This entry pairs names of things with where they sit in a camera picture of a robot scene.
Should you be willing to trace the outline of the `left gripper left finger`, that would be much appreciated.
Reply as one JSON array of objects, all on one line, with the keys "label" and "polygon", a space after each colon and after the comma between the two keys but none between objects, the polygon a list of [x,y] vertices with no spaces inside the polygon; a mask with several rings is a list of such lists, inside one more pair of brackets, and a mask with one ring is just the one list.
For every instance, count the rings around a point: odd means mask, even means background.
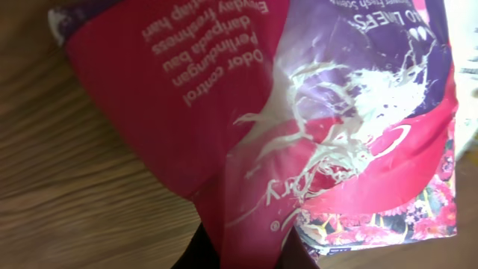
[{"label": "left gripper left finger", "polygon": [[171,269],[220,269],[220,257],[202,223]]}]

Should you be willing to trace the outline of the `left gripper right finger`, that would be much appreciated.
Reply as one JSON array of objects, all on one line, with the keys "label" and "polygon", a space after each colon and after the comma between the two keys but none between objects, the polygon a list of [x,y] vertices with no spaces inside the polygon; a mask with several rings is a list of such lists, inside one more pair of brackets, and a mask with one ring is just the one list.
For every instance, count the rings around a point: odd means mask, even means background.
[{"label": "left gripper right finger", "polygon": [[316,262],[302,245],[295,228],[288,235],[275,269],[318,269]]}]

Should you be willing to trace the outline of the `red purple pad pack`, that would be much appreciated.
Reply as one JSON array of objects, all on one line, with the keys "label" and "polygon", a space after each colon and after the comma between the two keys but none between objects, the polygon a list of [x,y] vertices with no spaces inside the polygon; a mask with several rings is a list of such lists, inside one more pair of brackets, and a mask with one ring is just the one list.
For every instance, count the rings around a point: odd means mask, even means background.
[{"label": "red purple pad pack", "polygon": [[456,234],[442,1],[78,1],[49,25],[220,268]]}]

